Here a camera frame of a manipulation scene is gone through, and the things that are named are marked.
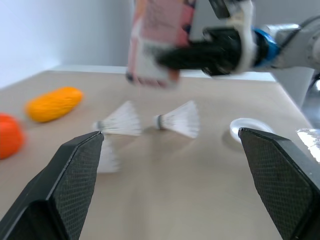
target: badminton shuttlecock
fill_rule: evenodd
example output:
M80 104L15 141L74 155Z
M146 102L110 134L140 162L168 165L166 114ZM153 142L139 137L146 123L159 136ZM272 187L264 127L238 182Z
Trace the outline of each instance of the badminton shuttlecock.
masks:
M168 129L190 138L196 138L200 123L197 106L194 101L188 101L177 109L154 117L157 129Z
M106 119L95 122L93 128L104 134L139 136L142 133L140 120L130 101L126 101Z
M120 164L116 158L109 139L104 137L101 146L100 161L97 168L97 173L114 173L119 171Z

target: pink carton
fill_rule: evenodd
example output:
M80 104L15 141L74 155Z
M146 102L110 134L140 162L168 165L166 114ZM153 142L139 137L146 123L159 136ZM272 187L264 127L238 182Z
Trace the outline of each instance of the pink carton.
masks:
M156 63L162 50L188 45L196 0L137 0L127 78L138 85L173 88L179 71Z

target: orange toy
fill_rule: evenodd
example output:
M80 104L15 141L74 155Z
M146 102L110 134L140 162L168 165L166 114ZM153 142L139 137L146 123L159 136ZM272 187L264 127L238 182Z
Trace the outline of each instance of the orange toy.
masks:
M0 160L19 151L25 136L14 117L0 113Z
M65 86L29 101L26 114L39 123L58 119L69 113L82 100L83 93L72 86Z

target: white plate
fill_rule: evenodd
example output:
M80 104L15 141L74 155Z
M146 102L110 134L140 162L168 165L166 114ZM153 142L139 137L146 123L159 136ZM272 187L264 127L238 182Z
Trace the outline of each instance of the white plate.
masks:
M274 133L273 129L263 121L254 118L238 118L230 123L231 137L238 143L241 143L241 139L238 136L239 128L249 128Z

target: beige table surface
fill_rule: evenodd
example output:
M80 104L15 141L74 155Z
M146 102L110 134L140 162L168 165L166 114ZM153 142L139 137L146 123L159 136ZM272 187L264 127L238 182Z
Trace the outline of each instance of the beige table surface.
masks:
M23 113L31 98L61 86L84 101L65 117L36 124ZM140 137L111 136L122 170L98 175L82 240L280 240L256 192L242 147L230 139L236 118L257 118L303 146L295 131L310 124L275 82L182 79L178 90L134 87L123 74L45 72L0 91L0 112L13 114L27 143L0 162L0 218L64 142L91 132L127 100L141 116ZM152 128L153 116L195 100L195 140Z

